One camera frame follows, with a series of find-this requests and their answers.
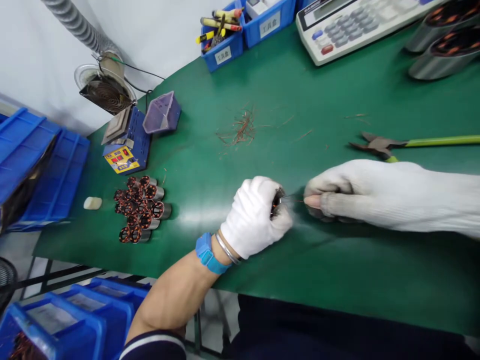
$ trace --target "flexible duct hose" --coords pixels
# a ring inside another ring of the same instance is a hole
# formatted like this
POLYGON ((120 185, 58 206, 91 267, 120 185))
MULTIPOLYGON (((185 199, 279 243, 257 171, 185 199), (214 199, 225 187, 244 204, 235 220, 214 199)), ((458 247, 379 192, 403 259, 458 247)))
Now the flexible duct hose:
POLYGON ((63 26, 89 49, 100 55, 105 52, 111 52, 119 59, 122 59, 122 53, 114 42, 94 28, 71 0, 41 1, 63 26))

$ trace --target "human arm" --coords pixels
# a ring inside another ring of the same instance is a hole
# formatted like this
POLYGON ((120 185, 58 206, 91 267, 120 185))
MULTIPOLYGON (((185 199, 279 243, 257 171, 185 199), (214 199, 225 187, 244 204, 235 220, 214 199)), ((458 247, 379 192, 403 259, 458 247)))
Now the human arm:
MULTIPOLYGON (((230 245, 225 245, 239 258, 230 245)), ((231 264, 215 235, 212 235, 211 247, 213 255, 220 263, 231 264)), ((184 337, 183 327, 197 312, 205 294, 219 277, 219 274, 202 265, 195 250, 189 252, 153 284, 133 318, 126 342, 157 329, 171 330, 184 337)))
POLYGON ((311 179, 304 202, 326 221, 345 217, 392 230, 480 237, 480 176, 411 162, 348 161, 311 179))
MULTIPOLYGON (((270 219, 272 202, 280 185, 262 176, 245 180, 235 194, 232 208, 218 234, 237 258, 248 259, 278 241, 293 222, 284 204, 270 219)), ((230 263, 216 236, 212 253, 222 264, 230 263)), ((202 265, 195 251, 181 258, 150 289, 132 321, 127 345, 135 337, 156 330, 176 331, 195 314, 219 275, 202 265)))

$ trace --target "yellow control panel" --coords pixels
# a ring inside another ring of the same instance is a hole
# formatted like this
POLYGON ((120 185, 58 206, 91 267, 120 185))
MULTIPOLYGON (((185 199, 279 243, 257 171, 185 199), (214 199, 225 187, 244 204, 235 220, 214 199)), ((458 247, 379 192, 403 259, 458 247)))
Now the yellow control panel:
POLYGON ((104 158, 117 174, 127 172, 140 166, 139 162, 134 158, 127 146, 122 146, 118 150, 108 153, 104 158))

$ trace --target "green handle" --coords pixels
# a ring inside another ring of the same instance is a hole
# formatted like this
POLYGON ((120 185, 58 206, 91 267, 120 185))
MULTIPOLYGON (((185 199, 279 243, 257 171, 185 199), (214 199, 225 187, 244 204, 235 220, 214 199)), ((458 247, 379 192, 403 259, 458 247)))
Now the green handle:
POLYGON ((434 137, 431 139, 410 140, 405 147, 480 144, 480 135, 434 137))
POLYGON ((385 160, 386 163, 398 163, 399 160, 395 156, 390 156, 387 160, 385 160))

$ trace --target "stack of stators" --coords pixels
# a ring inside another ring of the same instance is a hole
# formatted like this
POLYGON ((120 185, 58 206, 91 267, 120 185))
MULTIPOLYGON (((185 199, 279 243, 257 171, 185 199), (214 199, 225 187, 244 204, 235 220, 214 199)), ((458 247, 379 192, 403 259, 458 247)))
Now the stack of stators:
POLYGON ((165 190, 150 176, 140 180, 131 176, 126 185, 126 190, 119 189, 113 196, 117 202, 115 212, 126 217, 126 227, 121 229, 119 240, 121 243, 146 243, 160 221, 170 217, 172 205, 161 201, 165 190))

